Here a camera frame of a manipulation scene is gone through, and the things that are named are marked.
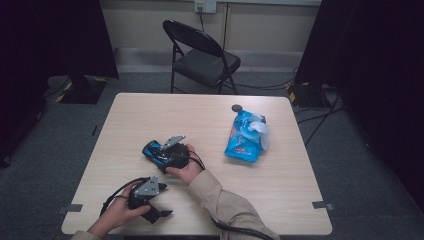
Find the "chair seat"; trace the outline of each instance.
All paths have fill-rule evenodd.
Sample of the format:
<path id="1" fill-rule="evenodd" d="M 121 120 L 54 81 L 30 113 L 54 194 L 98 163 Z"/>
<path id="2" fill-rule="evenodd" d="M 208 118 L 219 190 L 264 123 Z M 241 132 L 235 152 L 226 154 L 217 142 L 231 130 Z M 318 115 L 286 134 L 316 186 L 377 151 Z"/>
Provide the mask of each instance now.
<path id="1" fill-rule="evenodd" d="M 228 52 L 224 52 L 224 55 L 231 75 L 240 67 L 240 58 Z M 226 80 L 222 76 L 222 59 L 196 49 L 175 61 L 173 68 L 179 74 L 213 88 L 219 87 L 220 82 Z"/>

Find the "hand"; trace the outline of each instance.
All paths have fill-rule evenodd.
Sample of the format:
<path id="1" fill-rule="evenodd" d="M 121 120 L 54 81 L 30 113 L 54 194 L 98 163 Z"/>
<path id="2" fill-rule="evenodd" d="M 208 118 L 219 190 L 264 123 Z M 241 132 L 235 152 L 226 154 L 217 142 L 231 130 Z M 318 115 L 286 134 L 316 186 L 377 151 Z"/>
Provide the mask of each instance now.
<path id="1" fill-rule="evenodd" d="M 128 196 L 130 195 L 131 189 L 137 183 L 126 187 L 120 197 L 117 196 L 113 200 L 109 208 L 100 216 L 93 226 L 88 229 L 87 232 L 100 238 L 104 238 L 113 229 L 124 225 L 137 216 L 147 213 L 150 210 L 149 205 L 141 206 L 133 210 L 129 209 L 127 206 Z"/>
<path id="2" fill-rule="evenodd" d="M 201 161 L 196 156 L 196 154 L 194 154 L 195 150 L 191 144 L 186 144 L 186 147 L 188 148 L 188 151 L 190 152 L 190 157 Z M 199 175 L 199 173 L 202 172 L 202 169 L 200 168 L 199 164 L 197 164 L 194 160 L 190 159 L 188 161 L 187 166 L 185 166 L 184 168 L 179 169 L 174 167 L 167 167 L 166 171 L 172 175 L 178 176 L 181 179 L 181 181 L 183 181 L 187 185 L 190 185 L 193 179 L 196 178 L 197 175 Z"/>

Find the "monitor stand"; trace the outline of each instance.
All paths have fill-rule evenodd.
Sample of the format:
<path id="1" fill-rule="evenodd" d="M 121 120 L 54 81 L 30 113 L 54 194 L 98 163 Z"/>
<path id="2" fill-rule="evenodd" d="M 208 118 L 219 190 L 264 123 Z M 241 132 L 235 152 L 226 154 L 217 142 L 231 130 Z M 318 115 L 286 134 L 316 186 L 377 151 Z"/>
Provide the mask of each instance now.
<path id="1" fill-rule="evenodd" d="M 97 104 L 107 81 L 105 79 L 87 78 L 85 76 L 69 76 L 71 85 L 56 102 L 74 104 Z"/>
<path id="2" fill-rule="evenodd" d="M 294 84 L 287 88 L 289 99 L 296 107 L 302 108 L 330 108 L 331 104 L 322 88 L 306 84 Z"/>

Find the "gray carpet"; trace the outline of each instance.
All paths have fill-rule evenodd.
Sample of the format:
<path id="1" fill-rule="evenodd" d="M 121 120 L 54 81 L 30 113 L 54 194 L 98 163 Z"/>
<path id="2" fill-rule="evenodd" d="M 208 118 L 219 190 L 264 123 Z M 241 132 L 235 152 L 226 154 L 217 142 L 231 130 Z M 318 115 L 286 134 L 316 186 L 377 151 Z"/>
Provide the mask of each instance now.
<path id="1" fill-rule="evenodd" d="M 239 72 L 234 79 L 238 84 L 271 86 L 292 77 L 292 73 Z M 47 94 L 65 81 L 66 77 L 51 78 Z M 56 211 L 72 201 L 115 95 L 167 93 L 169 81 L 170 73 L 122 73 L 120 80 L 109 81 L 96 105 L 55 103 L 60 92 L 47 97 L 43 117 L 11 155 L 11 166 L 0 169 L 0 239 L 69 239 L 61 232 L 64 215 Z M 215 93 L 183 78 L 177 81 L 189 93 Z M 241 95 L 287 96 L 283 89 L 238 86 L 238 90 Z M 232 91 L 224 89 L 224 94 Z M 327 92 L 332 102 L 336 95 Z M 342 106 L 339 100 L 335 109 Z M 298 121 L 326 113 L 304 110 L 293 108 Z M 299 124 L 305 141 L 320 121 Z M 283 239 L 424 239 L 422 213 L 392 171 L 369 151 L 348 109 L 327 117 L 306 147 L 323 198 L 336 208 L 329 211 L 333 233 Z"/>

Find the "long sleeve shirt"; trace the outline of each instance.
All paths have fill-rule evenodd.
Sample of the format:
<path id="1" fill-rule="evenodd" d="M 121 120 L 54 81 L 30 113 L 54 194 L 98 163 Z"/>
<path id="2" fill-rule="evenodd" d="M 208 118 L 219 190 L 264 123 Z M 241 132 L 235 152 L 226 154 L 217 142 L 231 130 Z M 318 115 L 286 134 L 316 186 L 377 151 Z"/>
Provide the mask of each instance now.
<path id="1" fill-rule="evenodd" d="M 201 208 L 209 212 L 216 222 L 230 227 L 256 230 L 273 239 L 280 239 L 278 234 L 265 226 L 257 211 L 247 199 L 222 189 L 221 183 L 210 171 L 204 170 L 201 172 L 189 185 L 188 193 Z M 253 240 L 257 238 L 221 230 L 220 239 Z M 78 231 L 72 240 L 101 240 L 101 238 L 84 231 Z"/>

